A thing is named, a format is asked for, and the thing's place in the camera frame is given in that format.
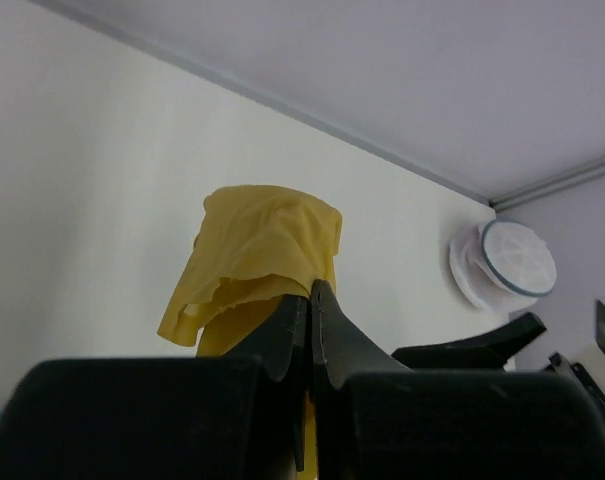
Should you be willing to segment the yellow bra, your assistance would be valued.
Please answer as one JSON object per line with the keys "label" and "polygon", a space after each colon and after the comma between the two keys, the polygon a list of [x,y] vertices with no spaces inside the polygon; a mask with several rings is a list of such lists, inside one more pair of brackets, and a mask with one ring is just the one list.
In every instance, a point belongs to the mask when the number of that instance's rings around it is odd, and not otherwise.
{"label": "yellow bra", "polygon": [[285,295],[335,281],[342,216],[324,201],[268,185],[223,187],[204,201],[193,251],[159,336],[219,356],[237,346]]}

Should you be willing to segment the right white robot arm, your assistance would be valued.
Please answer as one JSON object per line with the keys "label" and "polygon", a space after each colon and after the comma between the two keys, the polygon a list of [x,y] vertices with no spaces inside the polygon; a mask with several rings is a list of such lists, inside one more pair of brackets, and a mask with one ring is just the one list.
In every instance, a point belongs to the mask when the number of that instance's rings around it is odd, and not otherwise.
{"label": "right white robot arm", "polygon": [[[392,357],[417,369],[497,369],[546,332],[541,319],[526,312],[518,318],[474,337],[433,345],[396,349]],[[569,359],[549,356],[548,372],[581,384],[605,413],[605,298],[595,301],[594,343]]]}

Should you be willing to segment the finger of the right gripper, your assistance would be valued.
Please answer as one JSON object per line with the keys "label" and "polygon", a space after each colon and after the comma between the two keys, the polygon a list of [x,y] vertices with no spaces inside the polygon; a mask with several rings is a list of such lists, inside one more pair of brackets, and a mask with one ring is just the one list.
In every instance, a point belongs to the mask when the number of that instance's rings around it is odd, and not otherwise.
{"label": "finger of the right gripper", "polygon": [[392,357],[410,369],[503,370],[509,360],[547,331],[526,312],[508,323],[470,338],[396,349]]}

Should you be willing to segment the white blue-rimmed laundry bag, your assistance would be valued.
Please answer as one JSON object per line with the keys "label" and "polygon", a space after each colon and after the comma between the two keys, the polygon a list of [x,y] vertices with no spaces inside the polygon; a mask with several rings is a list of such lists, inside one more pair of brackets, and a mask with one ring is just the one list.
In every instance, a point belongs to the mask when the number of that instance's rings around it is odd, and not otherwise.
{"label": "white blue-rimmed laundry bag", "polygon": [[449,267],[473,306],[500,315],[532,306],[557,282],[546,242],[528,226],[510,220],[478,223],[454,236]]}

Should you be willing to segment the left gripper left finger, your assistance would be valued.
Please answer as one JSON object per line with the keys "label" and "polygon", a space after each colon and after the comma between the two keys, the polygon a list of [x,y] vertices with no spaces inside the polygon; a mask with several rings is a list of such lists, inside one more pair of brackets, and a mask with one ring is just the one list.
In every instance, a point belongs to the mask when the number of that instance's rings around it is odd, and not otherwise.
{"label": "left gripper left finger", "polygon": [[258,363],[246,454],[247,473],[304,469],[309,301],[286,295],[229,355]]}

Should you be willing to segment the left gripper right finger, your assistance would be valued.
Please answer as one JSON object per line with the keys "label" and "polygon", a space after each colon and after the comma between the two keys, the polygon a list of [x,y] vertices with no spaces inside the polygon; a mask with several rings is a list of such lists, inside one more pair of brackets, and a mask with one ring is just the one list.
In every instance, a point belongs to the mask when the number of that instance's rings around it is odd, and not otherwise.
{"label": "left gripper right finger", "polygon": [[397,388],[409,370],[351,322],[328,282],[313,283],[310,306],[318,477],[374,479],[395,471],[393,437],[406,422]]}

